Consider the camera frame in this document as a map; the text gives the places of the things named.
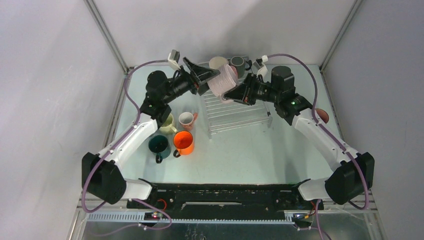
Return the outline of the pink patterned mug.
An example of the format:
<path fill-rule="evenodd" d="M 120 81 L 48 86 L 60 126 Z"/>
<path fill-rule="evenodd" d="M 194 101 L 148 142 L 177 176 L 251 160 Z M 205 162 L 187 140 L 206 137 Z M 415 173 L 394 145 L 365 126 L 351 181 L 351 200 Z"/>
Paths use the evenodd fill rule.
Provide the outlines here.
<path fill-rule="evenodd" d="M 330 116 L 325 110 L 323 110 L 321 108 L 316 108 L 315 111 L 325 124 L 327 124 L 329 122 Z"/>

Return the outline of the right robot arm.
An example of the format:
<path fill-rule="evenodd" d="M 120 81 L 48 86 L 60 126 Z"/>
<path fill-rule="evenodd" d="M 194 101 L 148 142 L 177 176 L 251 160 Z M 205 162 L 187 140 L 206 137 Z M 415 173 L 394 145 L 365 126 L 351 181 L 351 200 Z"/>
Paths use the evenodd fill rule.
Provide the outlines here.
<path fill-rule="evenodd" d="M 313 105 L 296 93 L 295 76 L 289 67 L 274 67 L 269 82 L 261 75 L 248 73 L 243 82 L 224 93 L 223 98 L 249 106 L 256 101 L 272 103 L 277 114 L 311 141 L 326 160 L 332 175 L 298 183 L 290 196 L 295 208 L 304 209 L 311 200 L 318 199 L 331 199 L 343 205 L 360 194 L 369 200 L 374 157 L 368 152 L 359 153 L 330 131 Z"/>

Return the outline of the orange mug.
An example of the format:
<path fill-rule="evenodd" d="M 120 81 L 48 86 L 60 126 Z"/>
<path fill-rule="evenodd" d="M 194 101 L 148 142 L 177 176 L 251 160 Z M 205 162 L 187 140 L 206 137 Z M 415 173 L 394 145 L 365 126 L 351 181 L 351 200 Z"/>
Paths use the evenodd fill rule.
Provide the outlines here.
<path fill-rule="evenodd" d="M 175 134 L 172 140 L 175 150 L 173 156 L 179 158 L 180 156 L 190 155 L 195 148 L 193 135 L 186 130 L 179 131 Z"/>

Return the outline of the small salmon pink mug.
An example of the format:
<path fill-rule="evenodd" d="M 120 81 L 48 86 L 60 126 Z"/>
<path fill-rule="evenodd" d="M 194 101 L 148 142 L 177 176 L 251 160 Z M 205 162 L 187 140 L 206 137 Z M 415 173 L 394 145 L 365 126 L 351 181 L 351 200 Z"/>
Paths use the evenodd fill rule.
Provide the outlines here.
<path fill-rule="evenodd" d="M 185 131 L 191 131 L 197 118 L 197 112 L 183 112 L 179 115 L 178 121 Z"/>

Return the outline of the clear acrylic dish rack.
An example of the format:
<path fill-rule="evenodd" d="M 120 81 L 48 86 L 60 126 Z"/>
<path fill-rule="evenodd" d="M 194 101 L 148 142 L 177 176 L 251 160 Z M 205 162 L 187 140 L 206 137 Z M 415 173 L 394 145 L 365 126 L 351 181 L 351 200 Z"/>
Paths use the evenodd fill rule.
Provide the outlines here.
<path fill-rule="evenodd" d="M 209 139 L 216 134 L 255 125 L 270 127 L 273 121 L 269 108 L 263 101 L 254 105 L 237 102 L 223 103 L 210 90 L 201 97 L 204 119 Z"/>

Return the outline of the dark teal mug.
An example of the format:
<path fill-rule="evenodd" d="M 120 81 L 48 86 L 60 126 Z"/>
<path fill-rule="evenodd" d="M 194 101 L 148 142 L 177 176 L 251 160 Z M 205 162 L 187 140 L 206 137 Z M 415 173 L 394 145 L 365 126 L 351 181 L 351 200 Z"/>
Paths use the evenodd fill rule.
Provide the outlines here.
<path fill-rule="evenodd" d="M 157 164 L 168 158 L 171 154 L 171 146 L 169 140 L 164 135 L 155 135 L 148 142 L 148 149 L 155 156 L 155 162 Z"/>

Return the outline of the cream beige mug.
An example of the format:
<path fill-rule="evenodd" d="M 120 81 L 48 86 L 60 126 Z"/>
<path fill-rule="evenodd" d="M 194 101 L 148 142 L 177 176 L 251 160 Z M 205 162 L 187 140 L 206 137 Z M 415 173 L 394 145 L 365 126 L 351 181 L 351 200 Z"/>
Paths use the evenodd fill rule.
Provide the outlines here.
<path fill-rule="evenodd" d="M 223 56 L 215 56 L 211 58 L 208 62 L 209 68 L 217 70 L 221 66 L 228 65 L 229 61 Z"/>

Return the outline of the light green mug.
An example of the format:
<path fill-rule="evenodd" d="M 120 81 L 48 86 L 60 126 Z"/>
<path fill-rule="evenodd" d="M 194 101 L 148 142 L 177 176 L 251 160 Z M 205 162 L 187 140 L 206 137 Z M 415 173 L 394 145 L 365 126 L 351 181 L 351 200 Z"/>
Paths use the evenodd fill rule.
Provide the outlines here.
<path fill-rule="evenodd" d="M 176 134 L 178 130 L 176 129 L 174 116 L 170 113 L 163 123 L 163 125 L 158 129 L 164 135 Z"/>

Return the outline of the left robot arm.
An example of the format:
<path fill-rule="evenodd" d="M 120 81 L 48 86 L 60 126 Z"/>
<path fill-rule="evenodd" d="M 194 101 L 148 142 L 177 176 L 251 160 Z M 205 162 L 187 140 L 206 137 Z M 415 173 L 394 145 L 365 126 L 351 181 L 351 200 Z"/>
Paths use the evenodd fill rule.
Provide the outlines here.
<path fill-rule="evenodd" d="M 146 80 L 146 93 L 141 105 L 135 104 L 136 116 L 127 129 L 98 153 L 87 152 L 81 160 L 81 199 L 90 193 L 115 204 L 121 199 L 138 199 L 145 208 L 153 208 L 158 194 L 153 185 L 142 179 L 127 179 L 122 171 L 131 155 L 153 135 L 171 113 L 170 103 L 186 92 L 202 95 L 208 81 L 220 71 L 197 65 L 183 58 L 183 65 L 168 60 L 174 70 L 170 77 L 161 70 L 151 72 Z"/>

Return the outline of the dark grey mug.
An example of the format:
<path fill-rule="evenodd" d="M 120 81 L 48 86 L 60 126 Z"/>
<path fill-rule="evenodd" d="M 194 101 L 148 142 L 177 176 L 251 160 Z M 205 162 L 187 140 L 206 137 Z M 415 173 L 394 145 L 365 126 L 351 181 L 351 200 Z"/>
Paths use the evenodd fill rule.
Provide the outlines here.
<path fill-rule="evenodd" d="M 230 60 L 229 60 L 229 65 L 234 67 L 236 69 L 236 73 L 237 73 L 237 77 L 240 79 L 241 77 L 244 76 L 245 74 L 245 66 L 246 66 L 246 61 L 243 57 L 241 56 L 233 56 Z"/>

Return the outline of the mauve grey mug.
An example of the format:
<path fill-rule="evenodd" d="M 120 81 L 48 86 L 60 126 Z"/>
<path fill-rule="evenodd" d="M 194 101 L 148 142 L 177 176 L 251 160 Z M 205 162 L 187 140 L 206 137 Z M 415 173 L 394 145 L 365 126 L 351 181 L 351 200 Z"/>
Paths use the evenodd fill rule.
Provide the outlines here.
<path fill-rule="evenodd" d="M 220 75 L 208 81 L 207 84 L 211 92 L 223 103 L 223 94 L 236 87 L 238 79 L 235 78 L 229 64 L 221 66 L 218 70 Z"/>

